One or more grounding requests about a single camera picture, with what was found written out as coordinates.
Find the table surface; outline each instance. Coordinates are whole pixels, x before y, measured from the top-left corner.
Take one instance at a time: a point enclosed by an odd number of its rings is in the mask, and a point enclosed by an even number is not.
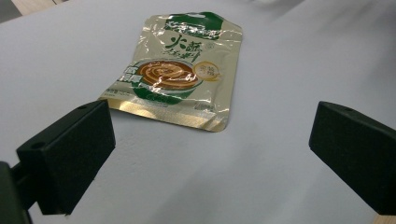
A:
[[[375,212],[309,149],[317,104],[396,128],[396,2],[78,0],[0,24],[0,158],[132,60],[156,14],[213,11],[244,29],[231,118],[208,133],[119,111],[117,147],[71,216],[34,223],[372,223]]]

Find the green label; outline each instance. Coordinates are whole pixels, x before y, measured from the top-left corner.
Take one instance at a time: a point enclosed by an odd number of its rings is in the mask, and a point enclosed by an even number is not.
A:
[[[173,14],[166,20],[165,30],[203,39],[219,39],[223,18],[211,13]]]

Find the gold and green packet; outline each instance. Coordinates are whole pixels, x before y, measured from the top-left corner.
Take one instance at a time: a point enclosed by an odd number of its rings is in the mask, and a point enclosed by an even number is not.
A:
[[[152,16],[132,62],[100,99],[139,116],[220,132],[241,41],[239,26],[211,12]]]

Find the sauce bowl image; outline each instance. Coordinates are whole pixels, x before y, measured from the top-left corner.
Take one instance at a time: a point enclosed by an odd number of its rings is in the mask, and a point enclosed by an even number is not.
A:
[[[176,60],[144,61],[134,65],[134,93],[142,98],[168,105],[186,99],[202,83],[191,64]]]

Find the food packet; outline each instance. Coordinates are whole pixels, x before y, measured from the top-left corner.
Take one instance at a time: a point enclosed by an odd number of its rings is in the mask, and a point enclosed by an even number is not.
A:
[[[152,16],[132,62],[100,99],[139,116],[222,131],[241,41],[239,26],[211,12]]]

